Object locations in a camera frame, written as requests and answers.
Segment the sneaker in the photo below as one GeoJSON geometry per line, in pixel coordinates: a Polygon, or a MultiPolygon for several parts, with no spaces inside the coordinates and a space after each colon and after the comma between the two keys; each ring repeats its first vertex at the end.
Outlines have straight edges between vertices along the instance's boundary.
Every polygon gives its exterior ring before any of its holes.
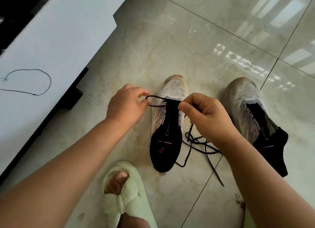
{"type": "Polygon", "coordinates": [[[179,103],[188,96],[187,84],[182,76],[167,78],[154,98],[153,119],[150,141],[150,157],[154,168],[165,173],[175,164],[183,139],[184,113],[177,109],[179,103]]]}
{"type": "Polygon", "coordinates": [[[232,81],[224,91],[222,104],[235,127],[282,176],[288,174],[283,149],[288,134],[267,115],[260,90],[246,77],[232,81]]]}

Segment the tangled shoelace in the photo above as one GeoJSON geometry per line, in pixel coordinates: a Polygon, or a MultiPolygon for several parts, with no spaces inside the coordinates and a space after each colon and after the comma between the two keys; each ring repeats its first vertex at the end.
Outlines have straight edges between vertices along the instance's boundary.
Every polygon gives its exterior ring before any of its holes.
{"type": "MultiPolygon", "coordinates": [[[[166,101],[166,102],[167,102],[167,101],[175,101],[175,99],[162,98],[162,97],[159,97],[159,96],[156,96],[156,95],[149,95],[149,96],[146,97],[146,99],[149,98],[149,97],[154,97],[154,98],[163,99],[163,100],[166,101]]],[[[150,104],[149,104],[149,106],[150,106],[150,107],[160,108],[160,107],[166,107],[167,104],[165,104],[165,105],[150,105],[150,104]]],[[[222,152],[221,152],[220,150],[216,149],[215,147],[210,146],[210,145],[208,144],[210,141],[208,141],[207,139],[206,139],[205,142],[199,142],[199,139],[200,139],[200,138],[203,138],[203,136],[194,138],[194,137],[191,135],[192,127],[193,127],[193,124],[190,126],[189,132],[186,132],[186,133],[185,133],[185,137],[187,138],[187,142],[190,142],[190,144],[186,143],[184,140],[182,141],[184,144],[186,144],[186,145],[188,145],[188,146],[190,147],[189,152],[188,152],[188,154],[187,154],[187,157],[186,157],[186,159],[185,159],[184,165],[180,165],[178,162],[175,162],[175,163],[176,163],[178,166],[180,166],[180,167],[186,166],[186,163],[187,163],[187,160],[188,160],[188,158],[189,158],[189,156],[190,156],[191,150],[192,150],[192,149],[195,149],[196,151],[198,151],[198,152],[200,152],[200,153],[206,155],[206,157],[207,157],[207,159],[208,159],[208,162],[209,162],[209,164],[210,164],[212,170],[214,171],[215,175],[217,176],[219,182],[222,184],[222,186],[224,186],[223,182],[221,181],[221,179],[220,179],[218,173],[216,172],[214,166],[212,165],[212,163],[211,163],[211,161],[210,161],[210,159],[209,159],[209,157],[208,157],[209,154],[216,154],[216,153],[222,154],[222,152]],[[202,151],[202,150],[200,150],[200,149],[198,149],[198,148],[193,147],[192,144],[204,145],[204,151],[202,151]],[[207,147],[213,149],[214,152],[207,152],[207,147]]]]}

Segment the black line drawing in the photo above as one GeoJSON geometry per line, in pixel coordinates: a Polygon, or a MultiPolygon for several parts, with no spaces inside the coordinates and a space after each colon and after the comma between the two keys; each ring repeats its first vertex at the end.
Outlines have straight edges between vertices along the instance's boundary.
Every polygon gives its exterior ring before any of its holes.
{"type": "Polygon", "coordinates": [[[44,92],[42,92],[42,93],[40,93],[40,94],[36,94],[36,93],[30,93],[30,92],[26,92],[26,91],[13,90],[13,89],[2,89],[2,88],[0,88],[0,90],[3,90],[3,91],[14,91],[14,92],[20,92],[20,93],[31,94],[31,95],[36,95],[36,96],[40,96],[40,95],[46,93],[47,90],[49,90],[50,85],[51,85],[51,77],[49,76],[49,74],[47,74],[46,72],[44,72],[44,71],[42,71],[42,70],[40,70],[40,69],[17,69],[17,70],[11,71],[9,74],[7,74],[5,78],[0,78],[0,79],[3,79],[3,81],[8,81],[8,76],[9,76],[10,74],[16,72],[16,71],[34,71],[34,70],[40,71],[40,72],[46,74],[46,75],[48,76],[48,78],[49,78],[49,86],[48,86],[48,88],[47,88],[44,92]]]}

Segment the forearm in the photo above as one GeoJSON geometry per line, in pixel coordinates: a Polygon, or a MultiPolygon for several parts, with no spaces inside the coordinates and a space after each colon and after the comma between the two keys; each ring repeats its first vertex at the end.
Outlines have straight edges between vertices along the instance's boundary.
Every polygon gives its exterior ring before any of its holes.
{"type": "Polygon", "coordinates": [[[231,166],[257,227],[313,227],[313,208],[248,141],[240,138],[218,147],[231,166]]]}
{"type": "Polygon", "coordinates": [[[0,200],[1,226],[63,227],[110,151],[126,132],[115,122],[99,123],[4,194],[0,200]]]}

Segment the floor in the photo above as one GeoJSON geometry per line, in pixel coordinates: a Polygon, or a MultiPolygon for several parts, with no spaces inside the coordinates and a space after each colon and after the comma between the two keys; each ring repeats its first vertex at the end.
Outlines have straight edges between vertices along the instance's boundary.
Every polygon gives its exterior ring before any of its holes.
{"type": "MultiPolygon", "coordinates": [[[[315,196],[315,0],[126,0],[116,30],[88,64],[82,98],[50,121],[4,182],[6,190],[72,145],[105,118],[110,98],[126,83],[153,93],[169,75],[186,78],[189,92],[220,97],[235,78],[252,79],[269,116],[289,134],[286,180],[313,206],[315,196]]],[[[140,172],[159,227],[241,227],[242,196],[230,167],[192,151],[185,168],[160,177],[152,167],[147,110],[110,154],[66,227],[107,227],[100,183],[113,162],[140,172]]],[[[185,119],[184,131],[189,120],[185,119]]],[[[178,162],[188,148],[183,145],[178,162]]]]}

